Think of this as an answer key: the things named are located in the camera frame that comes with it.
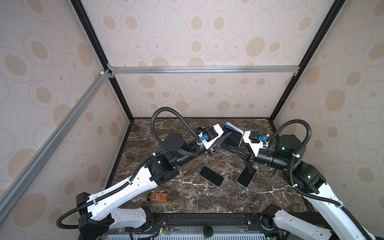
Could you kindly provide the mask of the light blue phone case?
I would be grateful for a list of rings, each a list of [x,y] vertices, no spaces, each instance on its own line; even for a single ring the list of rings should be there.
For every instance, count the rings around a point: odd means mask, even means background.
[[[242,133],[242,135],[244,134],[244,131],[237,128],[236,126],[232,125],[231,123],[227,122],[223,125],[221,125],[222,129],[224,130],[224,128],[228,128],[228,129],[232,129],[232,130],[235,130],[235,131],[238,131],[240,133]]]

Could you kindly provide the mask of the black smartphone from case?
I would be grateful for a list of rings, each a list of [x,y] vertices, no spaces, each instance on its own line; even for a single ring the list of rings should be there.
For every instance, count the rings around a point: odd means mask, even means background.
[[[234,147],[238,147],[241,144],[243,135],[238,131],[224,128],[224,135],[227,135],[227,134],[229,135],[221,143],[220,148],[229,153],[236,154]]]

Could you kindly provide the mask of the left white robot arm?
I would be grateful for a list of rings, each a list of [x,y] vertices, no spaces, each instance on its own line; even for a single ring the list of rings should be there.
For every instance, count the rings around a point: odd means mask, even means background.
[[[76,202],[80,214],[78,228],[84,240],[95,240],[110,229],[149,225],[153,217],[149,208],[120,209],[136,196],[167,183],[182,166],[205,152],[213,153],[230,133],[215,125],[198,135],[198,141],[187,144],[179,133],[171,133],[160,141],[160,151],[145,160],[134,173],[119,183],[96,194],[82,192]]]

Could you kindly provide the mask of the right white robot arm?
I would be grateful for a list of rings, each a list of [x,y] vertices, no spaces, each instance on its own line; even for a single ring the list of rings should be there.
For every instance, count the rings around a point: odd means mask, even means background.
[[[250,171],[254,163],[284,172],[285,181],[302,195],[326,220],[329,229],[321,228],[269,205],[260,220],[266,230],[279,228],[303,240],[375,240],[334,194],[320,171],[302,162],[306,146],[295,135],[280,137],[273,151],[269,140],[258,132],[231,133],[221,148],[238,155]]]

